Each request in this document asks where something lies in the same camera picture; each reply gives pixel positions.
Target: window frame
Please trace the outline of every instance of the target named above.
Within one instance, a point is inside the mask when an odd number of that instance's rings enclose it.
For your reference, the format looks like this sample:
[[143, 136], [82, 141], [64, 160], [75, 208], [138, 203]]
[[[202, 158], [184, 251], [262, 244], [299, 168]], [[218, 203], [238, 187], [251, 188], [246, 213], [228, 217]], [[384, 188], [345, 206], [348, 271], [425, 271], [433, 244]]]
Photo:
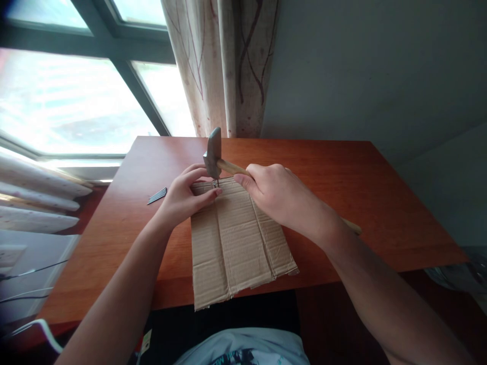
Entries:
[[[89, 31], [60, 25], [4, 20], [0, 47], [61, 55], [109, 59], [161, 136], [171, 136], [132, 61], [176, 64], [165, 26], [127, 23], [111, 0], [71, 0]], [[49, 155], [0, 134], [0, 147], [38, 161], [120, 159], [125, 155]]]

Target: wooden table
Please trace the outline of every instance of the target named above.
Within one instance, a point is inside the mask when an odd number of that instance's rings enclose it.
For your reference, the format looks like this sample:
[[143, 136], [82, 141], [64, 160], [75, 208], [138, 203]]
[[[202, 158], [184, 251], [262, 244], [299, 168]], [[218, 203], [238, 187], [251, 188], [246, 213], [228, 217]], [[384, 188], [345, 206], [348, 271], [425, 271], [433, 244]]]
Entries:
[[[40, 318], [81, 320], [106, 286], [161, 201], [150, 196], [188, 165], [203, 161], [206, 138], [138, 137], [100, 202]], [[397, 271], [467, 260], [446, 231], [370, 142], [223, 139], [223, 158], [289, 167]], [[284, 228], [300, 273], [239, 295], [318, 285], [339, 278], [312, 242]], [[193, 303], [190, 221], [173, 231], [155, 287], [153, 309]]]

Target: window pane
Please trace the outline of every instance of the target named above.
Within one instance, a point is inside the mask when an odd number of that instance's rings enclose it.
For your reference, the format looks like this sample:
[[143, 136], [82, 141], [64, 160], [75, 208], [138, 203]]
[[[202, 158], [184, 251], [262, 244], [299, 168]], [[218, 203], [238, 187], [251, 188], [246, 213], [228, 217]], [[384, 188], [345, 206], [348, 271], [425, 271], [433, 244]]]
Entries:
[[14, 0], [7, 18], [88, 29], [70, 0]]
[[127, 23], [166, 25], [161, 0], [113, 0], [123, 21]]
[[159, 135], [106, 59], [0, 49], [0, 133], [43, 154], [125, 154]]
[[135, 61], [132, 65], [151, 93], [171, 135], [196, 137], [178, 68], [175, 65]]

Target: wooden handle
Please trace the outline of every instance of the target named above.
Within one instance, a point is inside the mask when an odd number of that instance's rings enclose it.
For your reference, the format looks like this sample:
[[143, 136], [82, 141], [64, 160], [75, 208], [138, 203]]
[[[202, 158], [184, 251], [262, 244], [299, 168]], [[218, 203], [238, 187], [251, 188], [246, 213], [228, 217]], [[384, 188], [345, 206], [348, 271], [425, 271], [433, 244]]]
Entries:
[[362, 234], [362, 228], [360, 228], [359, 226], [357, 226], [355, 223], [352, 223], [350, 221], [347, 221], [345, 218], [342, 218], [341, 220], [344, 221], [345, 224], [347, 226], [349, 226], [352, 229], [352, 231], [355, 232], [355, 234], [357, 236], [360, 236]]
[[225, 160], [222, 160], [222, 159], [220, 159], [220, 160], [217, 161], [217, 166], [220, 167], [222, 170], [225, 170], [226, 172], [228, 172], [232, 176], [235, 175], [235, 174], [241, 173], [241, 174], [244, 174], [244, 175], [247, 175], [247, 176], [252, 177], [247, 172], [247, 170], [244, 170], [240, 166], [234, 165], [231, 162], [228, 162], [228, 161], [225, 161]]
[[[222, 159], [220, 159], [220, 160], [217, 161], [217, 166], [219, 168], [221, 168], [222, 170], [225, 170], [226, 172], [228, 172], [232, 176], [235, 175], [235, 174], [241, 173], [241, 174], [244, 174], [244, 175], [247, 175], [247, 176], [252, 177], [247, 172], [247, 170], [244, 170], [240, 166], [234, 165], [231, 162], [228, 162], [228, 161], [225, 161], [225, 160], [222, 160]], [[355, 232], [355, 234], [357, 236], [359, 236], [362, 233], [362, 228], [360, 228], [359, 226], [357, 226], [355, 223], [352, 223], [350, 221], [347, 221], [344, 218], [342, 218], [342, 220], [345, 222], [345, 224], [347, 226], [349, 226], [351, 228], [352, 231]]]

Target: forearm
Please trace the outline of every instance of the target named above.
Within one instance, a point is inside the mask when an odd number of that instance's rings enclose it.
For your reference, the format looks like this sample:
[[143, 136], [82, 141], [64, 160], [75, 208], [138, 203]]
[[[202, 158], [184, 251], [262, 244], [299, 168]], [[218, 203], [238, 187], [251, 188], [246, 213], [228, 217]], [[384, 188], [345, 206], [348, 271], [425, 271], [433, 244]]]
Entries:
[[57, 364], [126, 363], [144, 329], [171, 228], [149, 222]]
[[411, 363], [471, 363], [437, 314], [338, 219], [337, 228], [316, 244], [327, 254], [360, 318], [389, 357]]

